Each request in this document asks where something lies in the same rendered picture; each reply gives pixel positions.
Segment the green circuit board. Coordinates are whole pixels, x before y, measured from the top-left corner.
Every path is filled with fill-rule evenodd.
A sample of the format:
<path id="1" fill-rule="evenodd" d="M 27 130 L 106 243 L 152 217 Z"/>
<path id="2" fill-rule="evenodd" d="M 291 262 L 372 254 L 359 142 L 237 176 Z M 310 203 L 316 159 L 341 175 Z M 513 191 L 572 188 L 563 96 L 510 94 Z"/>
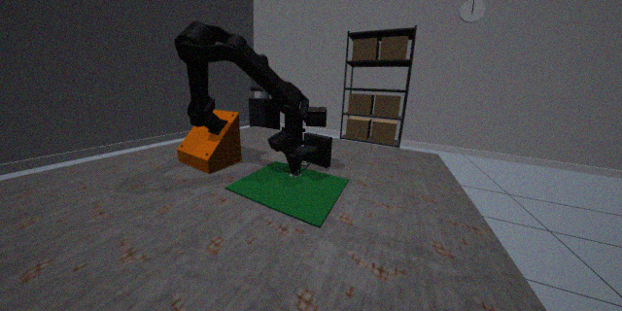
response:
<path id="1" fill-rule="evenodd" d="M 225 188 L 321 228 L 349 180 L 301 167 L 292 175 L 287 166 L 274 161 Z"/>

